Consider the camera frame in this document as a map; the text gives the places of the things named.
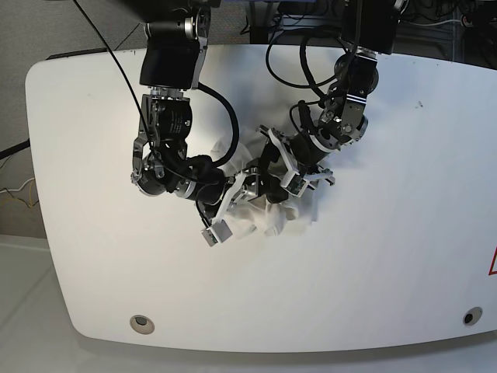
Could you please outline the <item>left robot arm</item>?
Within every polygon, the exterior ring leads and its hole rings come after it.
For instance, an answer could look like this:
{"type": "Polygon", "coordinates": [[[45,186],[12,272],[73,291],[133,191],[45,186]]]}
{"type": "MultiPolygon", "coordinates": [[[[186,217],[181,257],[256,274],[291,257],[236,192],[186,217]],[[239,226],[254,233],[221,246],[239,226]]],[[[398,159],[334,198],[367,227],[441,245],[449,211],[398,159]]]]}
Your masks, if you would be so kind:
{"type": "Polygon", "coordinates": [[[259,196],[279,204],[289,197],[301,197],[321,180],[334,184],[332,171],[320,163],[364,136],[367,97],[379,81],[377,55],[392,53],[404,6],[403,1],[347,1],[341,33],[336,36],[344,53],[336,61],[333,75],[321,82],[315,81],[308,66],[308,42],[333,37],[334,31],[328,25],[288,30],[301,38],[299,61],[307,81],[302,87],[318,97],[315,105],[321,114],[312,118],[311,103],[300,100],[290,108],[299,114],[290,121],[295,135],[260,130],[267,142],[255,166],[259,196]]]}

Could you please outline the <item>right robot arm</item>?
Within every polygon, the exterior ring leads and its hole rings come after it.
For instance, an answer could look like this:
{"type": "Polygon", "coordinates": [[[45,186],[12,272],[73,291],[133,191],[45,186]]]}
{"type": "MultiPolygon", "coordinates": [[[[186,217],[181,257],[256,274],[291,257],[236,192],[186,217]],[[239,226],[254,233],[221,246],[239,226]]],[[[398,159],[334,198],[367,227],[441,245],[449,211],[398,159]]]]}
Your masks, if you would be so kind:
{"type": "Polygon", "coordinates": [[[232,105],[199,81],[207,55],[211,10],[219,1],[126,1],[128,10],[144,24],[147,47],[140,84],[150,89],[141,99],[138,136],[134,141],[131,180],[142,193],[164,192],[192,200],[204,226],[209,227],[227,189],[222,170],[239,141],[232,105]],[[191,89],[215,98],[228,112],[232,138],[226,153],[187,155],[186,139],[193,111],[184,93],[191,89]]]}

